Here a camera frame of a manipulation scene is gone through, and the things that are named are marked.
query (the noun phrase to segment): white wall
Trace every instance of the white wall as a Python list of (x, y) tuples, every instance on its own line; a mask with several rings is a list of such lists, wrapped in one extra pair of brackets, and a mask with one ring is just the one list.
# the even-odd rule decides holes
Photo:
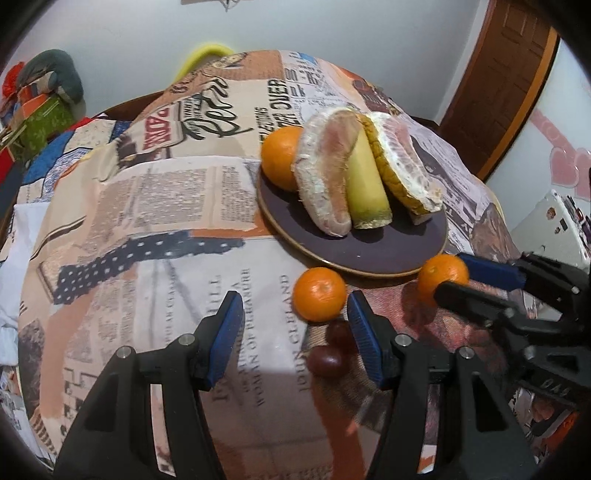
[(434, 119), (480, 0), (56, 0), (8, 67), (66, 50), (88, 115), (168, 86), (201, 43), (298, 50), (381, 86), (409, 114)]
[(439, 110), (437, 111), (437, 115), (434, 118), (435, 122), (438, 125), (441, 125), (441, 120), (443, 120), (443, 117), (445, 116), (447, 109), (449, 108), (449, 105), (452, 102), (454, 95), (456, 94), (457, 88), (460, 86), (460, 82), (462, 81), (464, 72), (466, 71), (466, 68), (468, 66), (468, 62), (470, 62), (472, 53), (474, 53), (474, 48), (476, 47), (476, 42), (478, 41), (478, 37), (480, 36), (480, 31), (482, 30), (484, 18), (486, 17), (488, 3), (489, 0), (478, 1), (476, 14), (474, 15), (472, 27), (470, 28), (468, 36), (466, 37), (466, 43), (464, 45), (464, 49), (462, 50), (462, 55), (460, 56), (460, 59), (457, 62), (456, 70), (454, 71), (453, 76), (450, 79), (449, 85), (447, 86), (446, 92), (441, 100)]
[[(536, 104), (574, 149), (591, 150), (591, 87), (578, 61), (561, 42), (556, 60)], [(509, 230), (515, 228), (544, 195), (554, 188), (575, 197), (577, 206), (590, 214), (589, 199), (576, 198), (574, 188), (553, 184), (550, 155), (554, 145), (530, 120), (486, 184), (497, 195)], [(580, 181), (587, 172), (580, 168)]]

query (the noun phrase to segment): door frame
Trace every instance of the door frame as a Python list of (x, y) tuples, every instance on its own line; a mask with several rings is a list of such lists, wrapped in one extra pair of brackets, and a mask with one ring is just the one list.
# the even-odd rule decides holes
[[(460, 82), (460, 85), (458, 86), (456, 93), (453, 96), (453, 99), (449, 107), (447, 108), (443, 120), (441, 120), (441, 130), (443, 130), (443, 128), (445, 127), (446, 122), (449, 122), (463, 91), (466, 89), (468, 80), (470, 78), (470, 75), (472, 74), (472, 70), (474, 69), (476, 61), (480, 55), (480, 52), (482, 51), (484, 40), (486, 34), (488, 33), (488, 28), (491, 24), (492, 16), (496, 8), (496, 5), (497, 0), (489, 0), (484, 22), (482, 23), (482, 29), (480, 30), (478, 40), (476, 41), (476, 45), (474, 47), (474, 52), (470, 57), (470, 61), (468, 62), (466, 71), (464, 72), (464, 75), (462, 77), (462, 81)], [(495, 167), (499, 164), (499, 162), (505, 156), (507, 151), (510, 149), (511, 145), (517, 138), (517, 135), (519, 135), (519, 132), (521, 132), (521, 129), (527, 122), (530, 113), (534, 109), (535, 104), (538, 101), (538, 98), (540, 97), (546, 80), (548, 79), (548, 75), (550, 74), (550, 70), (554, 63), (554, 58), (556, 56), (559, 44), (560, 37), (558, 36), (556, 30), (550, 27), (548, 40), (546, 41), (546, 45), (544, 47), (544, 52), (540, 60), (540, 65), (538, 66), (534, 79), (531, 82), (530, 88), (525, 94), (523, 103), (519, 107), (519, 110), (517, 111), (509, 127), (507, 128), (507, 131), (505, 132), (505, 134), (493, 150), (491, 156), (488, 157), (484, 165), (476, 173), (476, 177), (478, 177), (480, 180), (485, 181), (490, 176), (492, 171), (495, 169)]]

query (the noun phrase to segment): dark purple plate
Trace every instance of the dark purple plate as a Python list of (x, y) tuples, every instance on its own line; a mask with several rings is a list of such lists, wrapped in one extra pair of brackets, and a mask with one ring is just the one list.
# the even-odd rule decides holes
[(429, 258), (442, 252), (447, 238), (445, 211), (415, 226), (406, 208), (394, 197), (390, 197), (390, 225), (352, 229), (344, 238), (326, 235), (312, 222), (297, 193), (278, 189), (262, 171), (258, 202), (271, 225), (294, 247), (327, 267), (364, 277), (394, 278), (416, 273)]

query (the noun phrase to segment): tablecloth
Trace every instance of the tablecloth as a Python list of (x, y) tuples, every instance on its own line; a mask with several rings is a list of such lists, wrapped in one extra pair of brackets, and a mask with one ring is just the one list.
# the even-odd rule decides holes
[[(240, 341), (225, 377), (202, 394), (228, 478), (363, 477), (389, 394), (368, 381), (358, 358), (338, 381), (306, 370), (307, 352), (324, 342), (326, 327), (297, 317), (291, 289), (314, 262), (274, 235), (255, 192), (265, 137), (338, 105), (399, 115), (408, 125), (426, 152), (427, 170), (447, 190), (446, 252), (498, 261), (518, 256), (486, 189), (455, 149), (360, 76), (295, 51), (209, 63), (171, 85), (118, 138), (51, 177), (18, 319), (27, 414), (49, 451), (59, 451), (119, 346), (161, 348), (215, 312), (227, 290), (237, 290), (246, 313)], [(502, 371), (503, 356), (488, 334), (420, 305), (412, 278), (346, 281), (400, 332), (442, 348), (470, 345), (493, 373)], [(513, 299), (523, 305), (520, 292)], [(434, 392), (430, 412), (436, 398)], [(172, 472), (161, 410), (154, 387), (158, 461)], [(434, 418), (421, 468), (432, 461)]]

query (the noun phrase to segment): wooden door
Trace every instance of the wooden door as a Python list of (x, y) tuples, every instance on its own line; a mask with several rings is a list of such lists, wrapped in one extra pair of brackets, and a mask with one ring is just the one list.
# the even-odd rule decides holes
[(556, 32), (522, 1), (491, 0), (480, 38), (439, 135), (481, 180), (527, 120), (558, 45)]

